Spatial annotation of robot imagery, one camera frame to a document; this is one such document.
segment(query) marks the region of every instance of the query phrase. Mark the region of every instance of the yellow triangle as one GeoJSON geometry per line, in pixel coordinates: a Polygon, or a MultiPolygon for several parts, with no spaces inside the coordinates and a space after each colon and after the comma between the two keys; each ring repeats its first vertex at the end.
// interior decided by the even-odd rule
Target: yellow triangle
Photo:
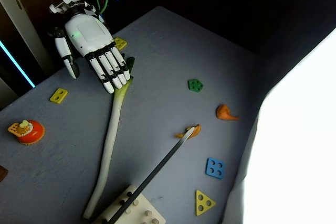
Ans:
{"type": "Polygon", "coordinates": [[[210,208],[216,205],[212,199],[206,196],[199,190],[196,190],[196,215],[201,215],[207,212],[210,208]]]}

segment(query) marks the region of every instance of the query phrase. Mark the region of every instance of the orange chili pepper toy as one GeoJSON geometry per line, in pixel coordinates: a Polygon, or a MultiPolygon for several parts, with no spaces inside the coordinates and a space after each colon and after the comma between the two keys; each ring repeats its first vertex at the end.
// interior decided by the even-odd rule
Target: orange chili pepper toy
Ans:
{"type": "Polygon", "coordinates": [[[33,120],[23,120],[22,123],[13,123],[8,131],[16,136],[22,144],[35,144],[44,136],[44,127],[33,120]]]}
{"type": "Polygon", "coordinates": [[[216,111],[216,115],[218,119],[222,120],[235,120],[238,121],[239,117],[230,115],[231,111],[227,105],[220,105],[216,111]]]}

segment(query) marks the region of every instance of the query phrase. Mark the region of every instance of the green pentagon block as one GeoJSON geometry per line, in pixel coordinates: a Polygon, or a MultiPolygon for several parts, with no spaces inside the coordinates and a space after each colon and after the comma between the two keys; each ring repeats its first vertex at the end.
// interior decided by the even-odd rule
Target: green pentagon block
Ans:
{"type": "Polygon", "coordinates": [[[204,85],[197,79],[193,79],[193,80],[188,81],[188,87],[191,91],[195,91],[195,92],[199,93],[202,90],[203,86],[204,85]]]}

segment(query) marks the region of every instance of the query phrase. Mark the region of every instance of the white robotic hand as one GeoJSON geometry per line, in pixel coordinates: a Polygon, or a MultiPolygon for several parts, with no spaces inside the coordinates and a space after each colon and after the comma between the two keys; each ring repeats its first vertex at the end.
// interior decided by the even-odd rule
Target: white robotic hand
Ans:
{"type": "MultiPolygon", "coordinates": [[[[115,47],[110,32],[99,19],[86,14],[94,14],[94,8],[88,11],[81,8],[78,0],[68,0],[69,3],[66,3],[66,1],[63,0],[67,6],[70,3],[75,5],[67,8],[66,11],[54,6],[50,6],[50,9],[53,12],[65,12],[69,16],[69,20],[65,23],[66,34],[63,29],[56,29],[55,44],[70,75],[77,79],[79,69],[73,61],[67,37],[78,52],[90,63],[107,92],[112,94],[114,92],[113,86],[121,89],[122,85],[130,79],[130,73],[124,58],[115,47]]],[[[89,5],[84,2],[83,6],[88,7],[89,5]]]]}

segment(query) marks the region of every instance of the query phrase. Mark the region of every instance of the dark background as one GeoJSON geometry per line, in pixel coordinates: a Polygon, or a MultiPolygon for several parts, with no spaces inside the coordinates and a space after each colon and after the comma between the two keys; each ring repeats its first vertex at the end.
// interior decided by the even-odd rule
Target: dark background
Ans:
{"type": "MultiPolygon", "coordinates": [[[[61,68],[54,40],[47,35],[50,21],[57,19],[48,13],[50,1],[21,1],[61,68]]],[[[266,79],[266,89],[336,26],[335,0],[109,0],[104,18],[115,33],[158,5],[261,56],[256,76],[266,79]]]]}

